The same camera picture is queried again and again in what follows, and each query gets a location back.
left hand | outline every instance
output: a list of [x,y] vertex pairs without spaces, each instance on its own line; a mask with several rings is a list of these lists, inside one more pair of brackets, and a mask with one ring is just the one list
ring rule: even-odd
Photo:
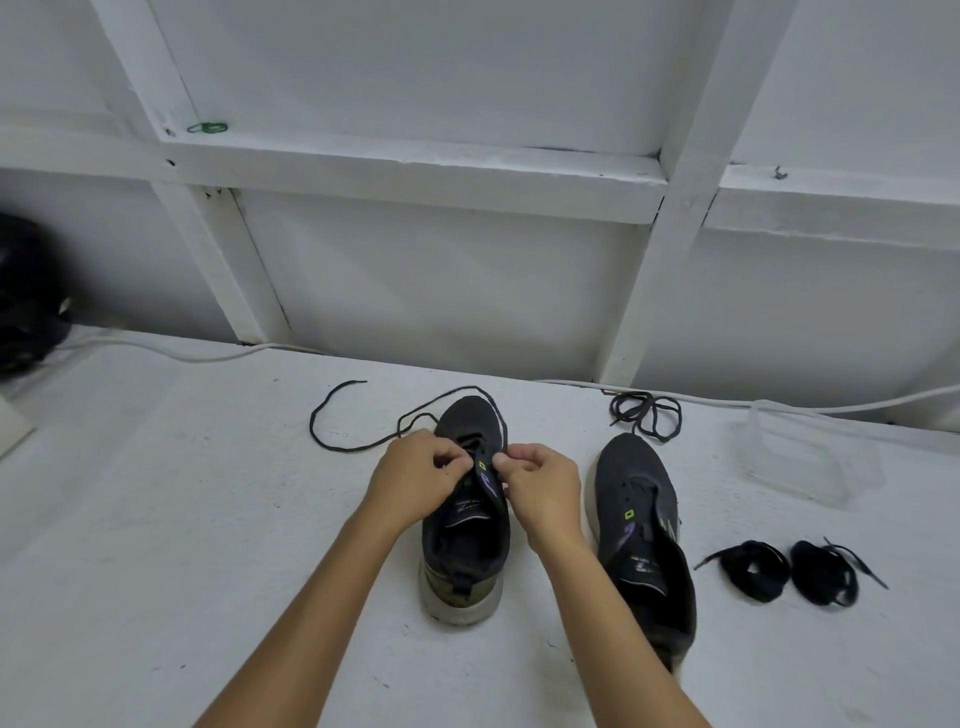
[[[435,459],[446,464],[438,468]],[[472,467],[455,442],[419,429],[387,447],[360,509],[399,536],[437,510]]]

forearm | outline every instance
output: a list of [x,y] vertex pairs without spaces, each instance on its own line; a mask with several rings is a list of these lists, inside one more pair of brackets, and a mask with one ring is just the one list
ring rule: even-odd
[[396,540],[361,508],[274,625],[197,722],[316,726],[367,595]]
[[540,548],[597,728],[709,728],[580,539]]

green rubber band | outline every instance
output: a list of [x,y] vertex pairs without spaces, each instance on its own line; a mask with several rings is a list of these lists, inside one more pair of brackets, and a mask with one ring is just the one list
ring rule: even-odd
[[187,133],[221,133],[229,127],[226,121],[201,121],[186,128]]

black shoelace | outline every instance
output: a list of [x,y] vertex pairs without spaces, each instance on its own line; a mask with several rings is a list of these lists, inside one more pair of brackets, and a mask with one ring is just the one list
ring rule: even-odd
[[789,562],[783,554],[761,541],[745,541],[740,546],[711,553],[693,570],[716,558],[720,559],[720,566],[737,589],[764,604],[780,596],[790,580]]
[[743,594],[764,604],[782,594],[783,586],[792,575],[797,591],[814,604],[852,607],[860,593],[854,567],[889,589],[850,549],[824,541],[826,546],[815,546],[809,541],[794,544],[790,549],[792,569],[783,554],[760,541],[745,541],[740,546],[711,553],[693,569],[719,557],[720,566],[731,583]]
[[[434,402],[442,400],[444,397],[449,397],[452,394],[455,394],[457,392],[463,392],[464,390],[467,390],[467,389],[472,389],[476,392],[479,392],[490,403],[490,406],[493,408],[493,411],[496,413],[496,419],[500,422],[500,427],[503,430],[503,447],[504,448],[507,447],[507,442],[508,442],[507,441],[507,423],[503,419],[503,415],[500,414],[500,408],[496,406],[496,402],[493,400],[493,397],[491,397],[489,393],[485,392],[480,387],[474,386],[472,384],[468,384],[463,387],[456,387],[455,389],[451,389],[449,392],[444,392],[443,394],[438,395],[432,400],[426,401],[420,406],[414,407],[409,412],[405,412],[404,414],[400,415],[399,418],[397,418],[396,420],[396,432],[391,432],[389,435],[387,435],[386,437],[380,438],[375,443],[370,443],[369,445],[359,445],[355,448],[340,448],[336,445],[329,445],[328,443],[325,443],[323,440],[321,440],[317,436],[317,433],[314,430],[314,424],[317,422],[317,416],[320,414],[321,410],[324,409],[324,407],[327,406],[327,404],[330,402],[333,396],[337,394],[337,392],[339,392],[344,387],[349,387],[351,384],[366,384],[366,383],[367,381],[365,379],[350,379],[349,381],[341,382],[340,384],[335,386],[333,389],[331,389],[329,393],[326,395],[326,399],[324,399],[324,401],[322,401],[320,405],[313,412],[310,413],[310,422],[308,425],[308,428],[310,430],[310,437],[312,437],[313,441],[317,443],[317,445],[319,445],[321,448],[332,450],[333,452],[363,452],[365,450],[376,448],[379,445],[383,445],[384,443],[389,442],[396,437],[402,437],[411,429],[413,429],[413,426],[417,423],[417,420],[420,420],[424,417],[430,418],[431,420],[433,420],[433,424],[436,425],[437,418],[434,417],[434,415],[431,412],[420,412],[420,411],[424,407],[429,407]],[[413,414],[417,414],[417,416],[414,417],[414,419],[411,420],[407,424],[407,426],[405,427],[402,426],[403,421]]]
[[884,589],[890,588],[851,550],[832,544],[827,539],[824,541],[827,541],[826,546],[798,541],[790,549],[793,583],[809,601],[822,607],[829,604],[852,607],[860,596],[854,567],[873,577]]
[[[603,391],[605,395],[613,397],[610,400],[610,414],[613,417],[611,426],[617,423],[633,423],[631,432],[636,435],[639,430],[647,437],[652,437],[659,443],[668,443],[680,434],[681,425],[684,423],[684,415],[681,412],[680,403],[672,397],[655,397],[650,392],[608,392]],[[673,431],[663,435],[657,430],[657,421],[663,412],[671,412],[677,415],[677,424]],[[647,415],[651,417],[651,426],[643,426],[643,420]]]

shoe upper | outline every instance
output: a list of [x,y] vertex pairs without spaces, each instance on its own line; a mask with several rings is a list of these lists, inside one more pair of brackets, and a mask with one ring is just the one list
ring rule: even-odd
[[696,598],[677,543],[677,494],[660,457],[624,433],[600,454],[596,469],[597,558],[668,669],[696,633]]
[[451,404],[434,432],[465,449],[473,468],[423,520],[423,558],[455,594],[466,596],[475,584],[503,570],[510,550],[507,500],[492,464],[493,455],[503,449],[500,423],[486,400],[470,396]]

